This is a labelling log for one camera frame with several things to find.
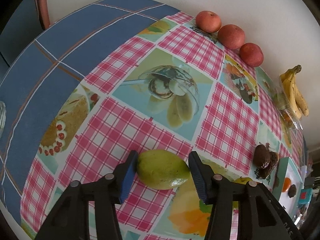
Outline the brown salak fruit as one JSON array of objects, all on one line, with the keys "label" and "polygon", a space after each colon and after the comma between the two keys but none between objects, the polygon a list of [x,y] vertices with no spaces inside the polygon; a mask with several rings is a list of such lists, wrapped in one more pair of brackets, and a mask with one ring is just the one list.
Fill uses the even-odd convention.
[{"label": "brown salak fruit", "polygon": [[259,170],[259,176],[261,179],[266,179],[276,167],[279,161],[279,155],[276,152],[270,151],[270,162],[266,168]]},{"label": "brown salak fruit", "polygon": [[253,164],[259,169],[264,169],[269,165],[270,159],[268,148],[263,144],[259,144],[254,150]]}]

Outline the large green guava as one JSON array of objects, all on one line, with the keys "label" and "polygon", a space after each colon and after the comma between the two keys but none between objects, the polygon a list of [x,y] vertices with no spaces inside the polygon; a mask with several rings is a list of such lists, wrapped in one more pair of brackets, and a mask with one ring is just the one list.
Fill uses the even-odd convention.
[{"label": "large green guava", "polygon": [[144,185],[157,190],[176,188],[190,177],[186,162],[166,150],[141,153],[137,159],[137,174]]}]

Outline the small green guava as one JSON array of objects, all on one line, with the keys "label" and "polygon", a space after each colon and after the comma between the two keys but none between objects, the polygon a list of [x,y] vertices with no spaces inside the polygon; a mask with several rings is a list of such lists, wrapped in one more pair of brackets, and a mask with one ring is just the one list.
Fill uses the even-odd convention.
[{"label": "small green guava", "polygon": [[247,184],[249,181],[252,181],[252,179],[249,178],[249,177],[240,177],[240,178],[236,179],[234,182],[237,183],[237,184],[245,185],[245,184]]}]

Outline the brown salak in tray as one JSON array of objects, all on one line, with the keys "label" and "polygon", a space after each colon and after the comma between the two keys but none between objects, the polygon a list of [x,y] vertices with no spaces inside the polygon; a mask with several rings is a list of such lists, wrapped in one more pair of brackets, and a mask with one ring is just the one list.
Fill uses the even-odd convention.
[{"label": "brown salak in tray", "polygon": [[288,190],[288,196],[293,198],[297,194],[297,187],[295,184],[292,184]]}]

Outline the large orange tangerine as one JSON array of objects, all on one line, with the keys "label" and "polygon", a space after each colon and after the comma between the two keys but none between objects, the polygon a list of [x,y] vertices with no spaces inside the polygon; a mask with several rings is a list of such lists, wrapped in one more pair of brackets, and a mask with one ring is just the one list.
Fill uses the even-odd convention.
[{"label": "large orange tangerine", "polygon": [[291,179],[289,177],[285,177],[282,187],[282,192],[287,192],[291,186]]}]

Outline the white tray teal rim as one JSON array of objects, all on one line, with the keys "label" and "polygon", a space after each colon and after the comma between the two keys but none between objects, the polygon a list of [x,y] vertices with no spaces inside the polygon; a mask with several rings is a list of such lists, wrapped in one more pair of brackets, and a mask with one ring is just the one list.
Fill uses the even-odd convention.
[{"label": "white tray teal rim", "polygon": [[280,158],[272,194],[291,218],[296,215],[302,186],[302,178],[293,160]]}]

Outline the clear plastic fruit container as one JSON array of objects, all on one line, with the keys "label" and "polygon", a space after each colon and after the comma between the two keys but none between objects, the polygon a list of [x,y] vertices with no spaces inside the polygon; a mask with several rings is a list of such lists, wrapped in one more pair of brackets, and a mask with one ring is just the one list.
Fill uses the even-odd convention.
[{"label": "clear plastic fruit container", "polygon": [[291,129],[291,130],[303,129],[299,119],[295,115],[289,103],[289,100],[285,94],[282,84],[275,86],[274,96],[272,100],[288,129]]}]

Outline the yellow banana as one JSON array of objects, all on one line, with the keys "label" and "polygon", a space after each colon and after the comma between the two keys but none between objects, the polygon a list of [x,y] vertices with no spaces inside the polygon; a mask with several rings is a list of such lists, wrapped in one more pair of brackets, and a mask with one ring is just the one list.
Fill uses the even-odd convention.
[{"label": "yellow banana", "polygon": [[289,101],[289,105],[295,114],[296,118],[299,120],[302,117],[302,113],[297,106],[296,97],[295,97],[295,78],[296,71],[292,70],[288,74],[281,74],[280,79],[283,85],[284,92]]},{"label": "yellow banana", "polygon": [[304,116],[308,116],[309,115],[308,104],[307,104],[306,100],[304,99],[304,96],[302,95],[302,93],[299,91],[295,81],[294,81],[294,85],[295,85],[296,104],[297,104],[298,108],[300,109],[300,111],[302,112],[302,114]]}]

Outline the clear drinking glass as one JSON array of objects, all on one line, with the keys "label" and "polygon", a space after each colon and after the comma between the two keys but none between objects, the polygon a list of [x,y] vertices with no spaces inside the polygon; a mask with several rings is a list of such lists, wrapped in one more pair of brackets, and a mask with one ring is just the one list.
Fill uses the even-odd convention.
[{"label": "clear drinking glass", "polygon": [[6,121],[6,105],[3,101],[0,101],[0,137],[3,134],[5,121]]}]

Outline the lower yellow banana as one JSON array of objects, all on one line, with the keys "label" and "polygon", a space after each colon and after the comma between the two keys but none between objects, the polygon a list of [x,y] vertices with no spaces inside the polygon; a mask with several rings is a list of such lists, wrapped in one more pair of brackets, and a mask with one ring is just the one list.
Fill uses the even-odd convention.
[{"label": "lower yellow banana", "polygon": [[302,117],[302,113],[297,106],[296,97],[295,97],[295,78],[296,71],[292,70],[288,74],[281,74],[280,79],[283,85],[284,92],[289,101],[289,105],[295,114],[296,118],[299,120]]}]

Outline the pink checkered fruit tablecloth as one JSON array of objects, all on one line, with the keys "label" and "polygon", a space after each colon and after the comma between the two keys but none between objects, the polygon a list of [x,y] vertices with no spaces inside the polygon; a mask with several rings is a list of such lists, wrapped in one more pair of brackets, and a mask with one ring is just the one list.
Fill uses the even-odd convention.
[{"label": "pink checkered fruit tablecloth", "polygon": [[[279,159],[290,157],[299,174],[303,153],[302,134],[285,126],[273,103],[277,85],[191,16],[179,12],[153,23],[81,81],[43,135],[36,168],[55,185],[42,223],[71,181],[99,179],[130,150],[166,150],[185,162],[197,151],[214,172],[249,177],[272,191],[279,161],[261,179],[255,148],[263,144]],[[117,207],[125,239],[203,239],[210,212],[191,180],[157,190],[136,178]],[[21,222],[31,238],[41,225],[34,230]]]}]

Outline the blue plaid tablecloth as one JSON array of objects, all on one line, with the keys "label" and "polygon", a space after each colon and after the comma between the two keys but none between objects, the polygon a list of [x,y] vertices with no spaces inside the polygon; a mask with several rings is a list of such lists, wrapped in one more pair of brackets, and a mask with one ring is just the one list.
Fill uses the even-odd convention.
[{"label": "blue plaid tablecloth", "polygon": [[81,80],[112,51],[177,9],[153,0],[101,0],[40,34],[1,80],[1,201],[17,223],[41,225],[55,185],[36,168],[46,129]]}]

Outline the red apple middle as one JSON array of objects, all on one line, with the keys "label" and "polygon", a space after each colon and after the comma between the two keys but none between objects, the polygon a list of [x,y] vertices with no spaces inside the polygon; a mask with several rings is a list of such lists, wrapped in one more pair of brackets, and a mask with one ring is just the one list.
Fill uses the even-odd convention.
[{"label": "red apple middle", "polygon": [[245,43],[245,32],[237,25],[227,24],[220,28],[217,38],[229,49],[239,49]]}]

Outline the red apple far left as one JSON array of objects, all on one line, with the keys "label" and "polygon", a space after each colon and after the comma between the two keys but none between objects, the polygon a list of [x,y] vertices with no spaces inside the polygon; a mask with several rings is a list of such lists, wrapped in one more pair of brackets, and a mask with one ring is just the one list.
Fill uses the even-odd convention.
[{"label": "red apple far left", "polygon": [[212,11],[201,11],[195,17],[196,25],[207,33],[217,32],[222,25],[221,18]]}]

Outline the pink chair frame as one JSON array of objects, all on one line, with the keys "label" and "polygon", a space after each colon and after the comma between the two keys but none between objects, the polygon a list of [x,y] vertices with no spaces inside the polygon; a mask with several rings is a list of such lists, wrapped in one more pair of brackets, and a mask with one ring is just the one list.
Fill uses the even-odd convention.
[{"label": "pink chair frame", "polygon": [[41,28],[46,30],[50,27],[47,0],[35,0],[35,4]]}]

